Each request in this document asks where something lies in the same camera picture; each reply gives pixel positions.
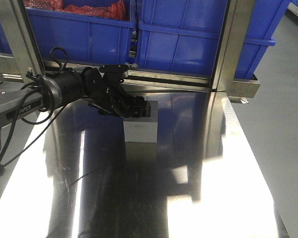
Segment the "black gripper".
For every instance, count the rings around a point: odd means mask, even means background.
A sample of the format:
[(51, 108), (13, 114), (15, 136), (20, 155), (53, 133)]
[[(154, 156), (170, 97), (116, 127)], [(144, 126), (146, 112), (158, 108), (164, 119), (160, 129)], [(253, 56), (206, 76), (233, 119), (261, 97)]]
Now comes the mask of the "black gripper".
[(144, 118), (149, 117), (149, 102), (144, 97), (132, 97), (121, 87), (124, 79), (117, 74), (106, 75), (99, 69), (86, 67), (82, 71), (85, 94), (89, 97), (89, 104), (98, 108), (104, 116)]

